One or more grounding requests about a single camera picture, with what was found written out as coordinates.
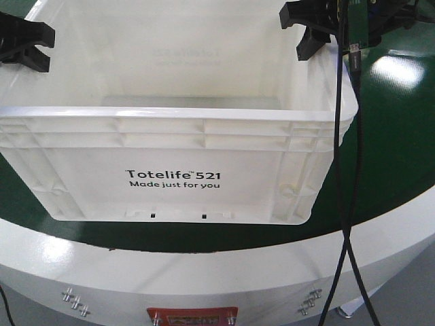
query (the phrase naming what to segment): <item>red sticker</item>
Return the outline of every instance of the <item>red sticker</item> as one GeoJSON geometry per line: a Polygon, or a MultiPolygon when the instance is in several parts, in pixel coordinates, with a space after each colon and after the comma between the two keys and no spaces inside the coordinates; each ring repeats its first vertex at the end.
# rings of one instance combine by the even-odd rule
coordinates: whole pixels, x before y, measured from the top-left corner
{"type": "Polygon", "coordinates": [[[147,311],[155,326],[234,326],[238,308],[148,308],[147,311]]]}

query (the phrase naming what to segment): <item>green surface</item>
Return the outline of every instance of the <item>green surface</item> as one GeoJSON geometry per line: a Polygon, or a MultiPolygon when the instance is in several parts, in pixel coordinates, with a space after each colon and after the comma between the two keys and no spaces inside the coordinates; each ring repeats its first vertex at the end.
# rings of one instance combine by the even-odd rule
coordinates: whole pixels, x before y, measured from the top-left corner
{"type": "MultiPolygon", "coordinates": [[[[5,4],[18,2],[24,10],[32,1],[0,0],[0,10],[5,4]]],[[[390,33],[377,48],[364,52],[365,152],[355,223],[385,213],[435,184],[434,39],[435,26],[419,23],[409,31],[390,33]],[[384,73],[376,70],[382,68],[380,63],[385,58],[399,60],[405,72],[422,72],[419,83],[414,87],[400,84],[388,69],[384,73]]],[[[354,125],[341,148],[343,182],[349,195],[355,160],[354,125]]],[[[47,214],[3,158],[0,158],[0,217],[91,245],[168,252],[277,245],[339,229],[332,173],[326,177],[310,220],[303,225],[60,222],[47,214]]]]}

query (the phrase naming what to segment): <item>metal screw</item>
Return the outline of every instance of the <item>metal screw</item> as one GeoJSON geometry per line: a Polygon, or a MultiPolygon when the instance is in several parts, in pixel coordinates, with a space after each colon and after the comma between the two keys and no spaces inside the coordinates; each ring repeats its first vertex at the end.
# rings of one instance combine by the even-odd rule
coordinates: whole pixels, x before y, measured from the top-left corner
{"type": "Polygon", "coordinates": [[[88,316],[90,314],[88,309],[89,309],[89,306],[87,304],[85,304],[83,306],[83,309],[79,310],[80,311],[80,316],[86,318],[86,316],[88,316]]]}
{"type": "Polygon", "coordinates": [[[305,300],[304,304],[306,304],[308,308],[312,308],[315,306],[314,299],[305,300]]]}
{"type": "Polygon", "coordinates": [[[237,320],[236,317],[231,316],[231,317],[228,317],[227,319],[228,319],[228,325],[229,325],[229,326],[234,326],[234,325],[236,325],[236,320],[237,320]]]}
{"type": "Polygon", "coordinates": [[[71,306],[71,309],[77,310],[79,306],[83,306],[83,304],[80,303],[80,297],[76,297],[73,300],[73,305],[71,306]]]}
{"type": "Polygon", "coordinates": [[[298,310],[303,316],[307,316],[308,315],[308,311],[305,308],[301,308],[298,310]]]}
{"type": "Polygon", "coordinates": [[[69,302],[69,300],[74,297],[73,295],[73,288],[69,287],[65,292],[62,292],[63,298],[62,300],[65,302],[69,302]]]}
{"type": "Polygon", "coordinates": [[[162,322],[162,319],[159,318],[159,313],[156,312],[156,314],[154,315],[154,318],[151,319],[152,321],[152,326],[159,326],[160,323],[162,322]]]}
{"type": "Polygon", "coordinates": [[[310,295],[313,299],[320,299],[321,298],[321,291],[322,291],[321,289],[314,290],[314,291],[310,292],[310,295]]]}

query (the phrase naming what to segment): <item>black cable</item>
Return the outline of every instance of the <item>black cable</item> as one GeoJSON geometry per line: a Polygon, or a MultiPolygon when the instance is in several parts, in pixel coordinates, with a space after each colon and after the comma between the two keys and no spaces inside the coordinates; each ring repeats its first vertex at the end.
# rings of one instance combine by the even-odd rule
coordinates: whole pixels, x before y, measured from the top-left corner
{"type": "MultiPolygon", "coordinates": [[[[344,211],[343,211],[343,193],[341,188],[341,178],[340,178],[340,152],[338,150],[338,142],[340,137],[340,115],[341,115],[341,86],[342,86],[342,78],[343,78],[343,42],[344,42],[344,34],[345,34],[345,17],[347,12],[349,0],[343,0],[340,2],[340,20],[338,23],[338,35],[337,35],[337,44],[338,44],[338,53],[337,53],[337,74],[336,74],[336,102],[335,102],[335,125],[334,125],[334,161],[333,165],[335,167],[336,174],[336,192],[337,192],[337,208],[338,215],[340,216],[340,221],[342,223],[342,229],[344,231],[343,221],[344,219],[344,211]]],[[[337,268],[335,271],[334,279],[332,281],[331,290],[328,294],[328,298],[326,299],[326,303],[324,305],[324,309],[320,315],[319,326],[323,326],[326,314],[329,311],[329,307],[332,302],[332,298],[334,297],[338,280],[340,279],[341,271],[343,269],[343,263],[346,257],[346,245],[343,243],[343,247],[341,250],[340,258],[338,260],[337,268]]]]}
{"type": "Polygon", "coordinates": [[[319,320],[319,326],[324,324],[326,319],[326,314],[329,310],[332,298],[334,297],[336,287],[338,285],[338,280],[340,278],[343,263],[345,260],[346,252],[349,255],[349,259],[351,261],[351,266],[353,273],[355,274],[355,279],[357,281],[358,287],[360,289],[361,295],[364,298],[364,302],[367,306],[368,312],[372,319],[372,322],[375,326],[380,326],[380,322],[377,318],[375,310],[372,307],[370,302],[370,298],[365,289],[364,283],[362,281],[362,277],[360,271],[358,269],[358,265],[355,259],[355,255],[353,253],[353,248],[350,241],[351,234],[351,220],[355,214],[356,201],[358,198],[358,190],[361,179],[362,172],[362,150],[363,150],[363,128],[362,128],[362,108],[361,108],[361,100],[360,100],[360,88],[361,88],[361,52],[359,49],[355,53],[351,53],[350,57],[350,66],[351,66],[351,77],[353,79],[353,89],[355,91],[355,97],[358,102],[358,111],[357,111],[357,158],[356,158],[356,166],[355,166],[355,180],[353,184],[353,193],[351,197],[351,203],[349,207],[349,214],[345,216],[344,214],[344,205],[343,205],[343,189],[341,185],[341,167],[340,167],[340,150],[339,150],[339,137],[340,137],[340,116],[341,116],[341,86],[342,86],[342,78],[343,78],[343,43],[344,43],[344,34],[345,34],[345,25],[347,20],[347,6],[349,4],[349,0],[341,1],[340,5],[340,21],[338,25],[338,58],[337,58],[337,89],[336,89],[336,111],[335,111],[335,126],[334,126],[334,167],[336,174],[336,192],[337,192],[337,206],[338,206],[338,214],[341,221],[341,227],[343,231],[343,245],[340,254],[340,258],[338,260],[336,272],[334,275],[334,279],[332,281],[331,290],[329,292],[328,298],[324,305],[324,309],[322,310],[322,314],[319,320]]]}
{"type": "Polygon", "coordinates": [[[14,320],[12,319],[12,315],[11,315],[11,312],[9,310],[9,304],[7,302],[5,291],[3,290],[3,287],[1,285],[0,285],[0,294],[3,297],[3,302],[5,303],[7,319],[9,319],[11,326],[15,326],[14,320]]]}

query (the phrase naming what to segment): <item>floor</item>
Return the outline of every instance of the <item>floor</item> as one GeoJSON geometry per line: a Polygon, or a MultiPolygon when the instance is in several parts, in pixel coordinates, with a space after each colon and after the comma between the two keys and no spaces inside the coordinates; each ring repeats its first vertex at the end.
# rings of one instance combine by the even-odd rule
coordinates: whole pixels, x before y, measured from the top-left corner
{"type": "MultiPolygon", "coordinates": [[[[95,324],[59,314],[5,289],[16,326],[93,326],[95,324]]],[[[427,248],[401,273],[387,282],[372,297],[382,326],[435,325],[435,243],[427,248]]],[[[314,316],[288,326],[316,326],[314,316]]],[[[0,304],[0,326],[9,326],[3,303],[0,304]]],[[[370,317],[361,307],[352,319],[343,319],[329,312],[325,326],[370,326],[370,317]]]]}

